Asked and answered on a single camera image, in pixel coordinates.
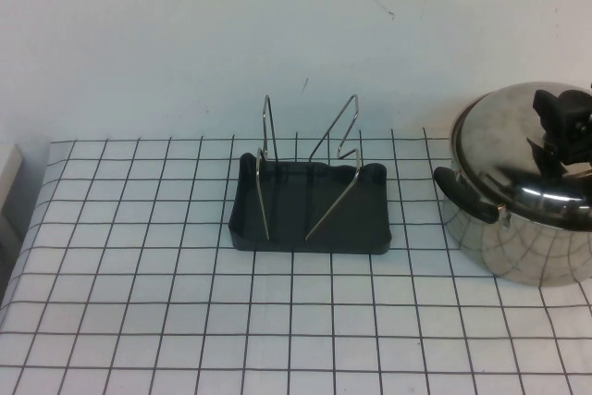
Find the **black plastic base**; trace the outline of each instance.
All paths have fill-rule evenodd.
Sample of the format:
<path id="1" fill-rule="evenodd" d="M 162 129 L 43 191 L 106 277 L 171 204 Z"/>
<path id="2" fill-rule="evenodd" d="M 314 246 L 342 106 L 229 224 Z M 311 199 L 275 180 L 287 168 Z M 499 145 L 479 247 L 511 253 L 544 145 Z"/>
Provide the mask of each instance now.
<path id="1" fill-rule="evenodd" d="M 383 165 L 360 169 L 355 185 L 308 241 L 304 240 L 306 234 L 352 181 L 355 167 L 262 159 L 261 191 L 271 241 L 265 235 L 255 172 L 255 156 L 241 156 L 228 222 L 236 249 L 360 254 L 381 254 L 389 249 L 387 169 Z"/>

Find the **pot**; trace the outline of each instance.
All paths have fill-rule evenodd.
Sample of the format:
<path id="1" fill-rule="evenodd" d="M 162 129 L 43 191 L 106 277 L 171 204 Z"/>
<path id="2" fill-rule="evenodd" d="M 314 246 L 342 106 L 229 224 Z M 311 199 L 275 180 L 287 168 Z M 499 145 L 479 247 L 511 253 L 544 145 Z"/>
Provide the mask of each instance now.
<path id="1" fill-rule="evenodd" d="M 592 276 L 592 96 L 523 83 L 456 118 L 434 180 L 461 250 L 498 277 L 558 286 Z"/>

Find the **black handle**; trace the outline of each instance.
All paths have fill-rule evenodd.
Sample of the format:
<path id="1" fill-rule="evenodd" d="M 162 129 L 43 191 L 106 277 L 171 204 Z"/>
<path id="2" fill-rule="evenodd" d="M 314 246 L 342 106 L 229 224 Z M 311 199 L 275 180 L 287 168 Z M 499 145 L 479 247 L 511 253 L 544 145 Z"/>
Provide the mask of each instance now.
<path id="1" fill-rule="evenodd" d="M 481 201 L 479 194 L 472 188 L 460 184 L 454 171 L 449 168 L 436 168 L 434 180 L 446 197 L 470 216 L 488 224 L 494 224 L 500 218 L 497 206 Z"/>
<path id="2" fill-rule="evenodd" d="M 592 96 L 568 90 L 556 97 L 535 93 L 533 108 L 545 129 L 550 153 L 564 165 L 592 161 Z"/>

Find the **grid tablecloth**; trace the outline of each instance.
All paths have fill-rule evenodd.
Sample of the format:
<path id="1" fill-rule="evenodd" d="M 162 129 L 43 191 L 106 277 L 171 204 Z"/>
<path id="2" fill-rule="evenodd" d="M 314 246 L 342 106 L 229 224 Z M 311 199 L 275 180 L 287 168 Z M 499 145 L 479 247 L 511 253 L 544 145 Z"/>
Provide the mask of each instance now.
<path id="1" fill-rule="evenodd" d="M 315 143 L 277 146 L 304 161 Z M 541 290 L 466 259 L 431 179 L 446 139 L 349 143 L 388 170 L 384 255 L 234 250 L 238 159 L 260 140 L 52 144 L 0 309 L 0 394 L 592 393 L 592 282 Z"/>

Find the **pot lid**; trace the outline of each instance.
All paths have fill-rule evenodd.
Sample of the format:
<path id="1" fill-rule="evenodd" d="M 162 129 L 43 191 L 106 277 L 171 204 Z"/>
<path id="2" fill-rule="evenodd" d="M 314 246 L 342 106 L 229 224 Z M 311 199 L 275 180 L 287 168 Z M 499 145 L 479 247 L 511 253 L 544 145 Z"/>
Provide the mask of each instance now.
<path id="1" fill-rule="evenodd" d="M 489 201 L 541 224 L 592 230 L 592 96 L 523 83 L 470 104 L 452 130 L 461 172 Z"/>

